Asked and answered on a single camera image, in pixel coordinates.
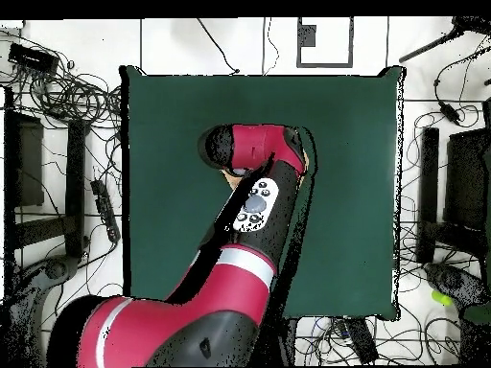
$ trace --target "metal bar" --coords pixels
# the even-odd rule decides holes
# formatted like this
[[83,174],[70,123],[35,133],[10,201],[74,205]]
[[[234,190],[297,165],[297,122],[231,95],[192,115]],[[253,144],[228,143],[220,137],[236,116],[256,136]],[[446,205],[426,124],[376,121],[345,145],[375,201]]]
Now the metal bar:
[[421,47],[417,49],[416,51],[412,51],[410,54],[407,54],[399,59],[399,63],[406,62],[407,60],[413,59],[414,57],[418,57],[421,54],[424,54],[428,52],[429,50],[432,50],[433,48],[436,48],[438,45],[442,45],[445,42],[450,41],[451,39],[455,39],[463,35],[464,32],[461,30],[458,30],[457,28],[453,28],[448,34],[443,35],[441,38],[431,42],[428,45],[425,45],[424,47]]
[[76,224],[75,217],[66,216],[19,223],[16,225],[15,249],[63,236],[65,233],[73,233],[77,230]]

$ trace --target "red robot arm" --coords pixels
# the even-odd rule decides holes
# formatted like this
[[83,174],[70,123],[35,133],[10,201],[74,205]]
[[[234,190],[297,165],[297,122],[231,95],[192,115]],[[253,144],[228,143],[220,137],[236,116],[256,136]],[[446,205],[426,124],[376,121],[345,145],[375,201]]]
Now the red robot arm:
[[[52,332],[48,366],[247,365],[305,171],[303,149],[287,126],[230,125],[206,131],[199,154],[209,166],[232,172],[269,165],[227,200],[164,301],[86,296],[65,308]],[[224,239],[217,232],[231,200],[240,200],[240,211]]]

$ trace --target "black stand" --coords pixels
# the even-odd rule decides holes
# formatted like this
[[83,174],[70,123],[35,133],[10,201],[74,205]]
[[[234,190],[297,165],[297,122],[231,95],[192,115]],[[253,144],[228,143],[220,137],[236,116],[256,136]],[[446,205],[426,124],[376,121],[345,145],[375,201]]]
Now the black stand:
[[[15,191],[19,165],[13,92],[6,89],[5,113],[5,295],[0,307],[0,363],[10,367],[44,367],[41,324],[44,302],[52,288],[71,279],[82,260],[84,237],[85,136],[82,120],[68,125],[66,214],[56,218],[15,222]],[[64,236],[65,255],[18,269],[14,250]]]
[[434,42],[425,45],[424,47],[421,47],[404,57],[401,57],[399,59],[399,63],[406,62],[407,60],[432,50],[438,45],[442,45],[448,41],[451,41],[452,39],[459,38],[460,36],[464,35],[466,31],[483,35],[491,35],[491,20],[485,17],[453,17],[452,24],[454,24],[454,27],[448,34],[443,35]]

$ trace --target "computer monitor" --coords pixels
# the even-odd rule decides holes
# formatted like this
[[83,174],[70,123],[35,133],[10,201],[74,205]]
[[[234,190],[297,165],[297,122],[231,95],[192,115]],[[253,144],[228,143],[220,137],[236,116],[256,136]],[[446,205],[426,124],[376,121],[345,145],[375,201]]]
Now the computer monitor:
[[482,156],[491,145],[491,131],[481,128],[450,136],[443,220],[484,230],[488,174]]

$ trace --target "green table surface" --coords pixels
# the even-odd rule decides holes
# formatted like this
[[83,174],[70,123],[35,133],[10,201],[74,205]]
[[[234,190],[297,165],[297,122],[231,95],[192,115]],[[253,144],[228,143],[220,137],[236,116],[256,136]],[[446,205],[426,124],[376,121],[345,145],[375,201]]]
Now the green table surface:
[[127,72],[131,295],[163,299],[171,293],[230,195],[223,176],[199,158],[203,131],[224,123],[275,123],[310,130],[318,165],[286,315],[394,315],[401,68],[373,78]]

